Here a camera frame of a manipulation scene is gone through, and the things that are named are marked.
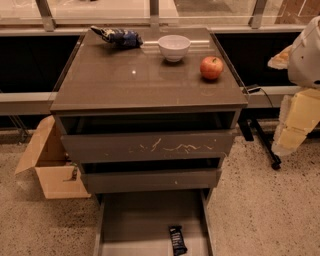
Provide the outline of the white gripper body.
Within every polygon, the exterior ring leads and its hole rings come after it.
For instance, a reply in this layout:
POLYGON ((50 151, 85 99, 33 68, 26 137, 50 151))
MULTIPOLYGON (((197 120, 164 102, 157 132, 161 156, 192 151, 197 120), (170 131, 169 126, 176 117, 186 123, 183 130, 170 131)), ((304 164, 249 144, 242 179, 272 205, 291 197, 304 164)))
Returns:
POLYGON ((294 40, 288 78, 301 87, 320 87, 320 16, 314 17, 294 40))

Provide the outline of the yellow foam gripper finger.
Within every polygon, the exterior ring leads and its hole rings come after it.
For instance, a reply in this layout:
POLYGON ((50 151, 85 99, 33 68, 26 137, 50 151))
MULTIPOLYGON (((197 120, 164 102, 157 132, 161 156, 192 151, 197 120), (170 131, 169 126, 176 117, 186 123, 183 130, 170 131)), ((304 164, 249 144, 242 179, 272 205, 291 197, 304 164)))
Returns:
POLYGON ((274 134, 272 152, 278 156, 293 153, 320 122, 320 91, 304 89, 286 95, 280 107, 279 124, 274 134))
POLYGON ((289 63, 289 54, 292 49, 292 46, 289 45, 285 49, 283 49, 281 52, 273 56, 267 63, 267 65, 270 68, 273 69, 287 69, 288 68, 288 63, 289 63))

